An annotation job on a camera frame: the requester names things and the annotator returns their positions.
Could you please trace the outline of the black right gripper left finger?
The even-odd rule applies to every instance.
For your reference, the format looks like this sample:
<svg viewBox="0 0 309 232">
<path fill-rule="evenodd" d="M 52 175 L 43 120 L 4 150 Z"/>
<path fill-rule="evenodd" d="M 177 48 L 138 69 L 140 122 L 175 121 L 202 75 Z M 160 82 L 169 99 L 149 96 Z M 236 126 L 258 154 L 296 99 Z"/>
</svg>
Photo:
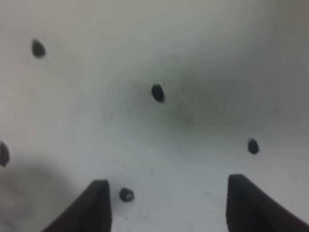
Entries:
<svg viewBox="0 0 309 232">
<path fill-rule="evenodd" d="M 107 180 L 93 181 L 45 232 L 110 232 L 112 206 Z"/>
</svg>

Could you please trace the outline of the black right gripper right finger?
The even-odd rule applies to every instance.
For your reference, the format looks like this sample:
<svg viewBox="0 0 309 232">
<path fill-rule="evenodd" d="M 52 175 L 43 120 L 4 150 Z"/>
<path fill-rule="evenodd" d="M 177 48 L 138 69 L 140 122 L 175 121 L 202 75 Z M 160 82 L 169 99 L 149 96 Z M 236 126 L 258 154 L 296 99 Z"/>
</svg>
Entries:
<svg viewBox="0 0 309 232">
<path fill-rule="evenodd" d="M 225 217 L 230 232 L 307 232 L 309 225 L 283 208 L 242 174 L 227 184 Z"/>
</svg>

